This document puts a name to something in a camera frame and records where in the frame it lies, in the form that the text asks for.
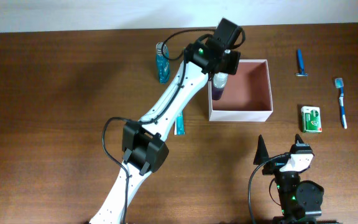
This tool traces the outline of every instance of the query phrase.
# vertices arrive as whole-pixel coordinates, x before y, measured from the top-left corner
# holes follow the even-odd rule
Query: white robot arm
[[[234,45],[242,34],[242,42]],[[168,156],[165,140],[178,114],[208,82],[208,75],[219,72],[235,74],[240,53],[230,51],[245,41],[241,27],[222,19],[214,35],[201,36],[184,51],[178,73],[158,102],[139,121],[127,122],[122,137],[124,151],[121,165],[129,173],[127,206],[143,181],[159,169]],[[90,224],[120,223],[125,210],[127,174],[120,169],[118,178]]]

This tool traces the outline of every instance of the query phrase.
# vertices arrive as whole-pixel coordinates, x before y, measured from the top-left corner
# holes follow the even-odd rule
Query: purple bottle
[[[215,74],[212,79],[212,100],[220,100],[223,94],[224,86],[227,83],[227,74],[218,73]]]

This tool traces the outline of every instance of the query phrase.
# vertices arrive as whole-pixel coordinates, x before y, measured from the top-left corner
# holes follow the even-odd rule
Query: brown table surface
[[[321,108],[323,132],[303,134],[315,154],[301,175],[325,188],[323,216],[358,223],[358,24],[247,26],[242,58],[268,60],[274,112],[265,123],[210,123],[207,88],[184,109],[186,135],[129,206],[135,223],[249,223],[247,184],[257,137],[271,156],[286,152],[299,105]],[[100,208],[118,173],[101,149],[111,116],[139,119],[164,92],[155,44],[178,29],[0,34],[0,223],[83,223]],[[200,33],[168,43],[172,56]],[[296,77],[301,48],[309,77]],[[180,62],[172,62],[176,73]],[[334,77],[343,77],[348,129],[342,128]],[[123,123],[107,147],[122,157]],[[281,215],[259,172],[258,219]],[[276,190],[273,197],[277,199]]]

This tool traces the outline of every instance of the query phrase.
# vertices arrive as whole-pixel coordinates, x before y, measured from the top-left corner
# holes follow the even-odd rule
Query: white backdrop
[[[0,0],[0,32],[358,22],[358,0]]]

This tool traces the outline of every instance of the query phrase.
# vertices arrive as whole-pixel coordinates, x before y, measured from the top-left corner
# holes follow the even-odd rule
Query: white box
[[[229,75],[220,100],[212,100],[208,82],[210,121],[264,122],[273,113],[267,60],[240,60],[237,73]]]

